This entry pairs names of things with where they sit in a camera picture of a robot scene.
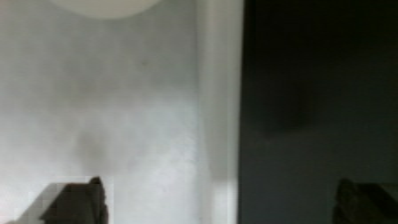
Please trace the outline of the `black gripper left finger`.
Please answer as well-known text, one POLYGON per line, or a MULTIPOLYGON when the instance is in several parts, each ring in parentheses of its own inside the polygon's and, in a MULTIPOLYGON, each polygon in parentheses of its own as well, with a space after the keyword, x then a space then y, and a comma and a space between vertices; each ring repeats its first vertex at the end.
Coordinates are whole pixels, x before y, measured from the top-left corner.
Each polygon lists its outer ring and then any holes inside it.
POLYGON ((39 217, 44 224, 108 224, 108 206, 101 178, 69 183, 39 217))

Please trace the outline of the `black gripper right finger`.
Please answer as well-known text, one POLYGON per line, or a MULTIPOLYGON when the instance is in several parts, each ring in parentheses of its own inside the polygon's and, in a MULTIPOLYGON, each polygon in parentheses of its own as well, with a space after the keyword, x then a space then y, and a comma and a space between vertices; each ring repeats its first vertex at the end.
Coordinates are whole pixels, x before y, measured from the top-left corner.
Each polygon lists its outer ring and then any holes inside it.
POLYGON ((339 180, 332 224, 398 224, 398 184, 339 180))

